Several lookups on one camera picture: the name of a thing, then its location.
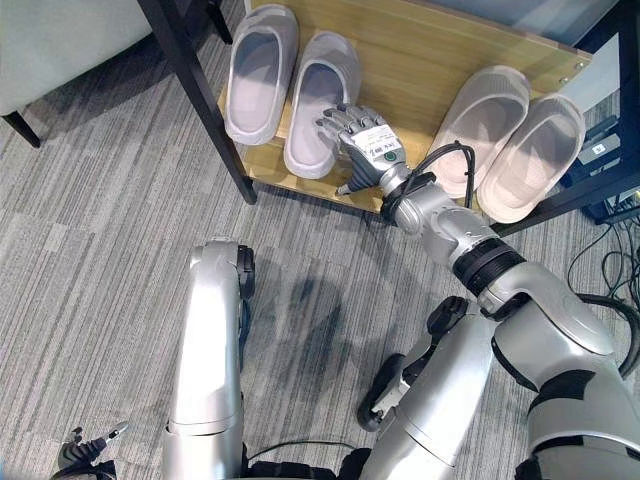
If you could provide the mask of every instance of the robot finger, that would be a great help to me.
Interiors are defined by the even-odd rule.
[[[344,125],[350,133],[357,133],[362,130],[362,126],[358,122],[358,119],[349,115],[346,112],[342,112],[337,108],[329,108],[325,110],[324,116],[335,120],[337,123]]]
[[[386,125],[387,124],[387,121],[384,118],[382,118],[382,116],[380,116],[380,114],[378,112],[376,112],[373,108],[367,107],[365,105],[363,105],[360,108],[362,108],[362,110],[364,110],[367,113],[367,115],[369,115],[369,117],[373,120],[373,122],[376,125]]]
[[[344,132],[346,128],[343,125],[339,124],[338,122],[328,117],[319,118],[318,120],[316,120],[316,125],[327,130],[329,133],[331,133],[332,135],[335,135],[336,137],[338,137],[341,132]]]
[[[369,115],[369,112],[356,105],[341,103],[338,105],[338,110],[340,110],[341,112],[345,112],[347,115],[351,115],[359,124],[361,124],[365,128],[375,126],[375,123],[373,121],[374,117],[371,117]]]

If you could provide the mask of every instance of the gray carpet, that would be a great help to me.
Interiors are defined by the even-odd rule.
[[[241,2],[223,2],[233,27]],[[212,88],[229,48],[199,50]],[[593,123],[616,99],[590,112]],[[106,452],[121,478],[160,478],[191,249],[227,235],[257,254],[242,385],[249,453],[291,439],[371,446],[354,409],[383,359],[406,352],[428,313],[466,293],[415,239],[376,218],[258,186],[244,204],[152,39],[28,107],[45,141],[0,126],[0,462],[45,478],[67,432],[131,428]],[[599,232],[574,212],[509,238],[566,273]],[[610,236],[577,265],[602,293]],[[623,351],[628,333],[603,316]],[[640,397],[640,384],[628,381]],[[460,479],[507,479],[525,456],[533,395],[494,368],[461,454]],[[268,460],[336,469],[337,447],[287,447]]]

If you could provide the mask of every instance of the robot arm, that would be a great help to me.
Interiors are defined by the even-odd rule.
[[[496,358],[538,392],[528,413],[530,457],[516,478],[640,478],[640,409],[592,311],[452,201],[432,174],[410,171],[400,140],[378,114],[340,105],[318,124],[337,135],[353,160],[353,178],[338,193],[380,186],[383,215],[419,236],[477,297],[482,313],[501,321],[491,340]]]

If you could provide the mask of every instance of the wooden shelf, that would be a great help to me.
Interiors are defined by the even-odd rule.
[[[253,7],[272,0],[253,0]],[[409,166],[427,153],[459,88],[488,65],[509,65],[531,82],[534,97],[557,91],[562,79],[578,73],[591,56],[579,50],[485,20],[408,0],[280,0],[300,26],[300,53],[318,31],[347,37],[358,52],[363,82],[358,104],[376,109],[393,127],[407,150]],[[223,91],[219,105],[224,110]],[[349,177],[337,162],[320,180],[298,178],[282,158],[289,130],[287,103],[276,138],[249,148],[244,163],[249,176],[271,185],[378,212],[378,190],[338,197],[335,190]]]

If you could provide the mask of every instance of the slide sandal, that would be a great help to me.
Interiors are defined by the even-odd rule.
[[[571,166],[584,135],[582,112],[567,97],[553,93],[532,103],[478,188],[482,210],[502,223],[526,217]]]
[[[278,129],[298,53],[298,22],[281,5],[264,5],[236,30],[225,128],[236,142],[261,145]]]
[[[362,74],[349,41],[332,32],[314,36],[304,49],[293,94],[285,165],[303,178],[322,178],[335,163],[335,139],[319,131],[316,120],[338,103],[354,103]]]
[[[477,187],[527,116],[530,93],[529,82],[518,70],[503,65],[479,70],[456,95],[429,153],[455,140],[471,146],[476,154],[474,188]],[[462,152],[442,157],[429,170],[449,196],[464,197],[467,162]]]

